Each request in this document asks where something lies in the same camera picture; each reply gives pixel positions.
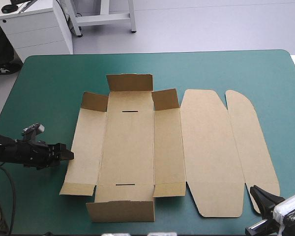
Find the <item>cardboard box flap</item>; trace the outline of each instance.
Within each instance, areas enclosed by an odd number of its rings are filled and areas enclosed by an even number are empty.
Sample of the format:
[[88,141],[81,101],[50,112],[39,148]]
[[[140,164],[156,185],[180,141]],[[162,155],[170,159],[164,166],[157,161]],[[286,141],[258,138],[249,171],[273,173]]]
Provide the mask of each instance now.
[[153,91],[152,75],[107,75],[110,91]]
[[[279,181],[253,105],[239,92],[228,90],[225,95],[248,191],[251,186],[257,185],[280,195]],[[251,200],[259,212],[252,196]]]
[[179,108],[177,91],[175,88],[152,92],[156,111]]
[[179,108],[154,114],[154,197],[184,196],[186,178]]
[[154,185],[100,185],[87,209],[93,222],[153,222],[153,191]]
[[87,203],[92,222],[154,222],[154,202]]
[[106,127],[105,103],[106,96],[84,93],[71,148],[74,159],[69,161],[60,194],[93,195]]
[[81,108],[105,112],[107,111],[108,104],[108,96],[92,93],[92,92],[84,92]]
[[186,178],[199,213],[239,217],[244,177],[226,107],[212,90],[189,89],[180,112]]

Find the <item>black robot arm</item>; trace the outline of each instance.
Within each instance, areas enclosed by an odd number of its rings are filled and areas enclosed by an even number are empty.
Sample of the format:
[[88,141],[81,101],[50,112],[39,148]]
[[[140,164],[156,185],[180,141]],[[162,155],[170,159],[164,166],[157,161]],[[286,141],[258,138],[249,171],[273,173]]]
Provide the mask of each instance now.
[[44,127],[37,123],[23,130],[22,140],[13,140],[0,135],[0,162],[23,164],[38,170],[57,166],[62,160],[72,160],[74,155],[65,144],[48,145],[36,141],[36,135],[44,132]]

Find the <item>black cable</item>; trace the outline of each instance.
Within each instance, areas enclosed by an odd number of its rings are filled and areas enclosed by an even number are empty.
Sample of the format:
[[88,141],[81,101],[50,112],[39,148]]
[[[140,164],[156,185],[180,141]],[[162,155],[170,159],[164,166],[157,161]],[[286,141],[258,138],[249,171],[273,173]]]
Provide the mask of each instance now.
[[8,233],[8,236],[11,236],[13,224],[14,224],[15,204],[16,204],[15,185],[14,185],[13,179],[12,179],[11,175],[9,174],[9,172],[2,166],[0,166],[0,169],[3,170],[6,174],[6,176],[9,178],[11,188],[12,188],[12,215],[11,215],[10,229],[9,229],[9,233]]

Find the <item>flattened cardboard box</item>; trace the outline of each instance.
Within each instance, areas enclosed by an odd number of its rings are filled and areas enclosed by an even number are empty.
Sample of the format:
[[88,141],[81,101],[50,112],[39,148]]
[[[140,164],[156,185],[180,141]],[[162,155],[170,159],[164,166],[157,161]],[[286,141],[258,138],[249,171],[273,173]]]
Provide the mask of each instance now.
[[179,109],[175,89],[152,92],[151,75],[107,79],[109,97],[84,93],[60,192],[91,196],[97,185],[94,222],[154,221],[153,197],[183,196],[186,180],[204,217],[239,217],[245,183],[279,195],[245,96],[227,91],[226,108],[216,92],[189,89]]
[[253,105],[232,90],[226,100],[227,108],[215,91],[188,89],[180,108],[186,179],[204,217],[241,216],[245,183],[280,194]]
[[60,194],[93,195],[93,222],[154,221],[154,197],[184,196],[175,89],[151,75],[108,75],[109,96],[85,92]]

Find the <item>cable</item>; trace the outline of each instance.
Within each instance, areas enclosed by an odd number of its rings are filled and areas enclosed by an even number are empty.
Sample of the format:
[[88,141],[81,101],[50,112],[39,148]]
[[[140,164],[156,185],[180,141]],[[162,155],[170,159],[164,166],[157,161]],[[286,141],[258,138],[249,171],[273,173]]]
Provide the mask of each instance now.
[[0,166],[0,169],[3,170],[6,174],[6,176],[9,178],[11,188],[12,188],[12,215],[11,215],[10,229],[9,229],[9,233],[8,233],[8,236],[11,236],[13,224],[14,224],[15,204],[16,204],[15,185],[14,185],[13,179],[12,179],[11,175],[9,174],[9,172],[2,166]]
[[[66,20],[66,22],[67,22],[67,25],[68,25],[68,27],[69,27],[69,19],[67,20],[67,16],[65,15],[65,12],[64,12],[64,10],[63,10],[63,7],[62,7],[61,3],[60,3],[58,0],[56,0],[56,2],[57,2],[58,5],[60,6],[61,11],[62,11],[62,13],[63,13],[63,15],[64,15],[64,18],[65,18],[65,20]],[[74,33],[74,32],[72,31],[72,30],[73,30],[73,27],[72,27],[72,28],[69,27],[69,30],[70,30],[71,33]]]

